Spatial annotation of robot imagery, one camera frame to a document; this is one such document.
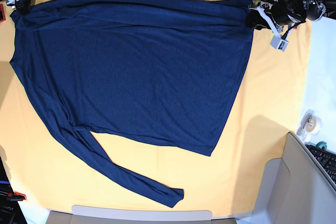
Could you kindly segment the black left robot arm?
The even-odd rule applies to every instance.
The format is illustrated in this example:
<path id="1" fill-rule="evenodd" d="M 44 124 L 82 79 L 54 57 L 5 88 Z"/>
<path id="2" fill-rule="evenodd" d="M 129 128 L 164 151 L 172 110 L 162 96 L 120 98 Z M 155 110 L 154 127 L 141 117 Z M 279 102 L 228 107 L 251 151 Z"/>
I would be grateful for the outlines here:
<path id="1" fill-rule="evenodd" d="M 280 37 L 286 38 L 289 33 L 306 20 L 317 21 L 326 11 L 323 0 L 260 0 L 251 5 L 251 13 L 246 19 L 246 25 L 256 30 L 275 27 L 276 32 L 287 31 Z"/>

